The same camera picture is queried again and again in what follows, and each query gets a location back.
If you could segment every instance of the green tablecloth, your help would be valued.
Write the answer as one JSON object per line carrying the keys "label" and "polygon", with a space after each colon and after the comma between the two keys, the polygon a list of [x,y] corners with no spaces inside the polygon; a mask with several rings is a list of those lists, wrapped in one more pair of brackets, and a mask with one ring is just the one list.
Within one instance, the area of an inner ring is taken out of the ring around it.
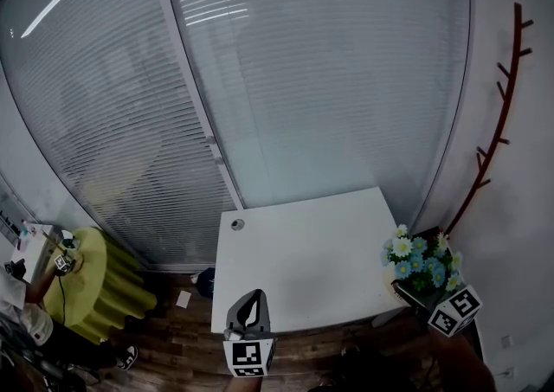
{"label": "green tablecloth", "polygon": [[[124,328],[127,315],[144,318],[157,301],[142,288],[143,280],[133,272],[138,262],[107,235],[95,228],[78,229],[74,235],[81,240],[78,252],[84,260],[80,270],[61,278],[66,296],[65,326],[99,344],[100,339],[108,339],[111,327]],[[48,266],[59,254],[54,252]],[[61,323],[63,298],[58,280],[48,289],[44,305],[48,314]]]}

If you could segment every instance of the person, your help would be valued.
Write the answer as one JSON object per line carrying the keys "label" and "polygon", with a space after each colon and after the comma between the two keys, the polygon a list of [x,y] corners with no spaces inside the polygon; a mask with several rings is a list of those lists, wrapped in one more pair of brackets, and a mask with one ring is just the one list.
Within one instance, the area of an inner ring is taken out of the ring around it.
{"label": "person", "polygon": [[138,357],[136,346],[126,350],[109,343],[95,345],[54,321],[40,306],[56,275],[51,267],[33,285],[28,285],[0,269],[0,313],[20,325],[33,339],[37,349],[52,362],[71,363],[91,370],[108,367],[131,368]]}
{"label": "person", "polygon": [[[461,335],[445,337],[439,331],[429,328],[431,344],[439,363],[442,387],[445,392],[494,392],[493,376],[477,357],[469,342]],[[310,392],[337,391],[413,391],[414,384],[395,369],[393,363],[374,350],[343,350],[334,375],[333,384],[318,386]],[[252,378],[234,377],[225,392],[259,392],[262,376]]]}

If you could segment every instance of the forearm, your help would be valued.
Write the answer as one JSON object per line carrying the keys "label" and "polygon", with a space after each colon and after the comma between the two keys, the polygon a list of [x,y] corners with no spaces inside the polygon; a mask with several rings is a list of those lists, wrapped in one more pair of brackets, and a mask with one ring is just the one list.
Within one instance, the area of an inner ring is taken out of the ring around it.
{"label": "forearm", "polygon": [[462,335],[447,338],[434,329],[429,333],[445,392],[496,390],[491,372]]}
{"label": "forearm", "polygon": [[50,288],[55,278],[55,267],[49,268],[46,273],[33,285],[27,286],[25,292],[25,302],[39,304],[44,299],[44,295]]}
{"label": "forearm", "polygon": [[233,377],[224,392],[259,392],[263,376],[256,378]]}

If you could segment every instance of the coat rack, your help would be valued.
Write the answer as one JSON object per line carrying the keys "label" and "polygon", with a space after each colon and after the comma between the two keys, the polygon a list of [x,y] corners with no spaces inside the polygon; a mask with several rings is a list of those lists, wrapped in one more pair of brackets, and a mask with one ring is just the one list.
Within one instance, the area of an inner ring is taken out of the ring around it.
{"label": "coat rack", "polygon": [[519,67],[519,59],[522,56],[528,55],[532,52],[531,48],[526,48],[521,50],[521,33],[523,32],[523,29],[528,28],[533,24],[533,20],[527,20],[526,22],[522,22],[522,11],[521,11],[521,4],[514,3],[514,28],[513,28],[513,49],[512,49],[512,63],[510,64],[510,70],[507,71],[504,66],[502,66],[501,63],[497,63],[498,68],[506,76],[508,79],[508,84],[506,86],[506,90],[502,87],[499,81],[496,82],[496,86],[499,89],[500,97],[502,97],[503,103],[502,103],[502,111],[500,112],[499,116],[499,122],[496,125],[496,130],[494,131],[493,139],[491,140],[491,144],[488,146],[487,151],[483,151],[480,147],[477,147],[476,157],[477,157],[477,165],[479,167],[479,173],[477,174],[477,177],[475,178],[475,181],[473,182],[473,185],[471,189],[469,190],[469,193],[466,196],[466,199],[464,200],[464,203],[461,205],[460,210],[458,210],[458,213],[450,223],[450,225],[446,229],[446,234],[450,234],[452,232],[452,229],[458,224],[458,221],[461,219],[461,216],[464,215],[466,212],[467,206],[469,206],[469,203],[473,200],[473,197],[477,193],[479,189],[481,189],[483,186],[489,184],[491,182],[491,179],[488,178],[487,180],[483,181],[483,178],[485,178],[486,171],[488,170],[488,166],[490,165],[491,161],[493,160],[494,152],[496,152],[496,148],[499,145],[499,143],[503,145],[509,145],[510,140],[505,139],[502,137],[502,131],[504,130],[504,125],[506,124],[506,119],[508,118],[508,112],[510,111],[510,105],[512,103],[512,97],[513,97],[513,91],[516,87],[516,79],[518,78],[518,67]]}

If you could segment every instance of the flower bouquet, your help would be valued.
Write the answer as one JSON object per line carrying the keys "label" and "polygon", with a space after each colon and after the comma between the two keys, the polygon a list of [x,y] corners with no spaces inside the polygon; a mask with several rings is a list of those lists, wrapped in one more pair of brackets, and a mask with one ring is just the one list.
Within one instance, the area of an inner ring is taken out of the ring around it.
{"label": "flower bouquet", "polygon": [[396,279],[422,296],[437,291],[452,294],[463,287],[462,255],[450,252],[448,236],[442,232],[427,240],[420,236],[410,239],[408,228],[401,224],[383,244],[381,262],[384,266],[394,263]]}

